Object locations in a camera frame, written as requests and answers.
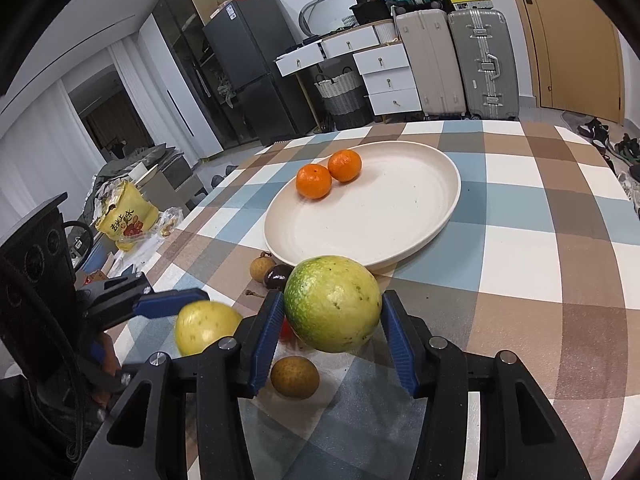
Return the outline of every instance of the red object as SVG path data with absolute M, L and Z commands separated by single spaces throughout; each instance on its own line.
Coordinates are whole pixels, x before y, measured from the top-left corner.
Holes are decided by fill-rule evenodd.
M 280 329 L 280 340 L 288 341 L 291 339 L 292 336 L 293 336 L 293 330 L 291 329 L 291 325 L 289 324 L 289 321 L 287 321 L 287 318 L 285 318 L 284 321 L 282 322 L 282 329 Z

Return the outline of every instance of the green grapefruit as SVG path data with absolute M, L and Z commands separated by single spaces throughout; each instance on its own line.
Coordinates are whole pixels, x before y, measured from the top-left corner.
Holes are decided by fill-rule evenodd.
M 380 320 L 382 295 L 373 275 L 343 256 L 320 256 L 298 264 L 284 290 L 293 331 L 322 352 L 361 346 Z

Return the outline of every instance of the pomelo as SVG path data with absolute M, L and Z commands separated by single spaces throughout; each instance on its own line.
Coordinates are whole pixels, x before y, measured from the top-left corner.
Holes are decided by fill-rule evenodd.
M 284 290 L 293 331 L 322 352 L 361 346 L 380 320 L 382 295 L 373 275 L 343 256 L 320 256 L 298 264 Z
M 175 345 L 180 355 L 202 352 L 211 343 L 233 335 L 242 316 L 218 301 L 194 301 L 185 305 L 175 321 Z

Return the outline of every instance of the tangerine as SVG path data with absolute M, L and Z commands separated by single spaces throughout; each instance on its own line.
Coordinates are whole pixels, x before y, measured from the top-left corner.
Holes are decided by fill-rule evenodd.
M 360 173 L 362 159 L 353 150 L 340 150 L 329 158 L 327 168 L 331 176 L 338 182 L 350 182 Z
M 331 182 L 329 170 L 320 164 L 307 164 L 296 175 L 296 189 L 306 198 L 322 198 L 331 190 Z

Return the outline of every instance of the white plate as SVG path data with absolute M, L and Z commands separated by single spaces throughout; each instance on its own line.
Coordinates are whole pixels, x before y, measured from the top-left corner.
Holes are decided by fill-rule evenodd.
M 362 172 L 352 182 L 334 180 L 329 195 L 309 200 L 296 191 L 293 178 L 273 199 L 264 238 L 277 259 L 295 266 L 336 254 L 379 269 L 424 247 L 449 221 L 460 197 L 460 174 L 447 155 L 404 140 L 353 149 Z

